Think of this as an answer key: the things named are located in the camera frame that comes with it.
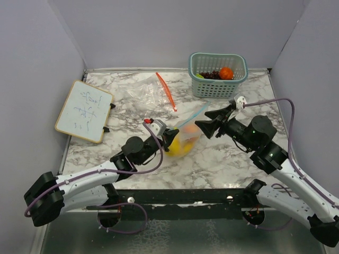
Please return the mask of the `clear bag blue zipper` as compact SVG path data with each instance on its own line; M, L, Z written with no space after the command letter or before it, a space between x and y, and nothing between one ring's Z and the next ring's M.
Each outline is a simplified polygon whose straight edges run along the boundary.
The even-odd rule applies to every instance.
M203 134L202 131L199 136L187 135L186 133L184 133L183 127L186 124L195 123L195 121L203 120L204 113L208 110L209 105L210 103L204 103L202 106L195 107L187 119L177 122L173 127L174 129L179 129L179 133L176 135L176 137L179 137L181 141L190 138L197 138L198 141L200 139L200 136Z

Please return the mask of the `yellow fake lemon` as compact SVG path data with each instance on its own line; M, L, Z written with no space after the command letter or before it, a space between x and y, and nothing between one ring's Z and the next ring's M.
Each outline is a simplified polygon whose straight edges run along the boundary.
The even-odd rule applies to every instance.
M193 149L196 141L197 138L190 138L181 141L179 137L175 137L165 154L170 157L183 157Z

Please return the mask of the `clear bag red zipper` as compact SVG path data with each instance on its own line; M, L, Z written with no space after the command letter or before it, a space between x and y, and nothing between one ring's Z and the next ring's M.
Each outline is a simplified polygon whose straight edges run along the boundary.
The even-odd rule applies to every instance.
M124 102L138 111L177 112L170 89L158 72L136 83L119 85L119 90Z

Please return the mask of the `red fake grapes bunch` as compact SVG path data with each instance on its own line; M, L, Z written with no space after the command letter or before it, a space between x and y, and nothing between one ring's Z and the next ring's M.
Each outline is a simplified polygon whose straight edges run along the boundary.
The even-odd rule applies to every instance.
M212 71L212 72L201 72L199 73L202 75L205 79L213 79L213 80L220 80L219 72L218 71Z

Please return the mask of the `orange fake pumpkin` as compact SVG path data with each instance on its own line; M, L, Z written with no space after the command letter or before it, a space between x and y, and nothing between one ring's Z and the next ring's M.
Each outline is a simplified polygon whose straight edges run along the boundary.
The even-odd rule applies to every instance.
M223 67L219 71L219 77L222 80L232 80L234 76L234 73L231 68L229 67Z

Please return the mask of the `orange fake peach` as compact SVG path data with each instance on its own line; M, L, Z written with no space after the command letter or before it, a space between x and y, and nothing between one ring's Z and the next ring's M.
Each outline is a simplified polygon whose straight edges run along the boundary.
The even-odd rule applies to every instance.
M201 134L201 130L194 123L186 124L183 131L187 135L199 136Z

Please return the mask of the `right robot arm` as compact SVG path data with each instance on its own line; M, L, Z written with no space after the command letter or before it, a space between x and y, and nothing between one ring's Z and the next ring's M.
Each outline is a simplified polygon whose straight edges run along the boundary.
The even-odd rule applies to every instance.
M195 124L205 136L227 135L235 145L242 145L251 153L251 161L260 170L288 186L298 198L279 193L265 182L255 179L245 189L244 203L272 207L297 220L309 229L320 243L334 248L338 244L338 198L324 190L293 163L287 151L273 142L276 128L267 116L257 115L245 126L232 114L235 106L229 105L205 112L207 121Z

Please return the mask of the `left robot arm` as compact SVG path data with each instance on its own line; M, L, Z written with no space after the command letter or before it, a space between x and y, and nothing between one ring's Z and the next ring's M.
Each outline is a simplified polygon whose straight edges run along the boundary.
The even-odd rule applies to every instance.
M130 137L109 160L83 172L55 176L46 172L24 194L25 217L36 227L54 221L61 213L87 206L107 209L118 203L114 183L132 175L148 174L163 163L164 152L178 135L177 129L150 130L150 137Z

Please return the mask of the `teal plastic basket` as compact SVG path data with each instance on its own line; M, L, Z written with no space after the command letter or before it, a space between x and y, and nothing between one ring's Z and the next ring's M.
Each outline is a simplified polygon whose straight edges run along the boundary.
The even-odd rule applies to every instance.
M193 53L188 73L193 95L201 98L231 98L248 78L246 60L236 54Z

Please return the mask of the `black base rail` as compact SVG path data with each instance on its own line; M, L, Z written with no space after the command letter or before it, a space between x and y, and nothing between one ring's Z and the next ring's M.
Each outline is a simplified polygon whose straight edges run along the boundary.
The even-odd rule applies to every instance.
M119 204L132 197L149 220L242 219L242 210L263 208L243 188L119 189Z

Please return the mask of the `small whiteboard wooden frame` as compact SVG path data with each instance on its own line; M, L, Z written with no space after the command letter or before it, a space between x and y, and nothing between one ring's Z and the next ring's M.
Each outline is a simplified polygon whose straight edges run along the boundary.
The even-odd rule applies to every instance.
M55 129L64 134L99 143L112 103L111 93L75 80L58 116Z

